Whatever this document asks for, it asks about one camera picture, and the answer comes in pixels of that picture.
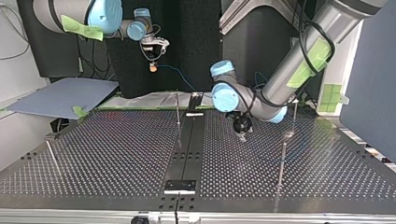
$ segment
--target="light blue joint cap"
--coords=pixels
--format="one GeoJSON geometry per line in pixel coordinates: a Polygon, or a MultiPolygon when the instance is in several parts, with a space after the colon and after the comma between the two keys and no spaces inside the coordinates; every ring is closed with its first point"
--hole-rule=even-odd
{"type": "Polygon", "coordinates": [[[88,16],[88,25],[102,27],[105,35],[114,34],[121,22],[121,0],[96,0],[88,16]]]}
{"type": "Polygon", "coordinates": [[[150,17],[149,9],[145,7],[137,8],[134,10],[135,17],[150,17]]]}
{"type": "Polygon", "coordinates": [[[216,84],[212,90],[212,101],[220,112],[234,111],[239,105],[239,96],[236,91],[225,83],[216,84]]]}
{"type": "Polygon", "coordinates": [[[146,26],[141,21],[133,21],[127,29],[128,36],[134,41],[140,41],[146,35],[146,26]]]}
{"type": "Polygon", "coordinates": [[[273,117],[272,119],[270,119],[268,121],[272,122],[272,123],[279,123],[280,121],[283,120],[283,118],[285,118],[285,115],[287,112],[288,112],[288,107],[283,106],[282,109],[279,111],[279,113],[277,113],[277,115],[275,117],[273,117]]]}
{"type": "Polygon", "coordinates": [[[230,60],[220,61],[210,67],[212,77],[233,71],[233,63],[230,60]]]}

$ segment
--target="metal plate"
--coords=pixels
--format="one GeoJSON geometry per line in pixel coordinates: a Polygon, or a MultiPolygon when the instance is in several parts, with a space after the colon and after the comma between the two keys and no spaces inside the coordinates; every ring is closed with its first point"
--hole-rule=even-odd
{"type": "Polygon", "coordinates": [[[329,121],[305,112],[289,140],[278,191],[281,147],[292,118],[253,124],[254,133],[242,143],[230,120],[206,112],[202,167],[185,171],[189,178],[201,173],[194,211],[396,214],[396,174],[329,121]]]}
{"type": "Polygon", "coordinates": [[[94,113],[52,144],[57,160],[45,148],[3,172],[0,204],[156,210],[180,135],[176,111],[94,113]]]}

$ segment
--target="blue cable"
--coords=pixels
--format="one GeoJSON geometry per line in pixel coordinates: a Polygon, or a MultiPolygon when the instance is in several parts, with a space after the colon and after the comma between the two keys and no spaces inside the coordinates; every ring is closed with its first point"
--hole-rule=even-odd
{"type": "Polygon", "coordinates": [[[178,72],[178,74],[181,76],[181,78],[183,79],[183,81],[193,90],[193,91],[197,91],[191,84],[190,82],[184,78],[183,74],[181,73],[181,71],[178,68],[172,67],[170,65],[166,65],[166,64],[161,64],[161,65],[157,65],[157,67],[167,67],[170,68],[172,70],[175,70],[178,72]]]}

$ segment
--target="black bracket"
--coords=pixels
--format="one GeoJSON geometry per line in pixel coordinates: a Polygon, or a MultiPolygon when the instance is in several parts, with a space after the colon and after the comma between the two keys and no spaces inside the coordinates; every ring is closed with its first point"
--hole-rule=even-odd
{"type": "Polygon", "coordinates": [[[195,180],[168,180],[165,194],[195,194],[195,180]]]}

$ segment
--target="black curtain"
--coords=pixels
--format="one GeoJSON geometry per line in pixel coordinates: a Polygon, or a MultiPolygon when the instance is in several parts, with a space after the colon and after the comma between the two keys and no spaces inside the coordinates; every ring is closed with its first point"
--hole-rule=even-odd
{"type": "MultiPolygon", "coordinates": [[[[132,19],[134,10],[147,7],[158,36],[170,41],[159,64],[180,69],[198,91],[210,91],[210,66],[220,60],[220,0],[123,0],[123,18],[132,19]]],[[[134,98],[153,91],[192,91],[177,71],[160,67],[149,71],[149,62],[137,42],[129,38],[106,41],[123,97],[134,98]]]]}

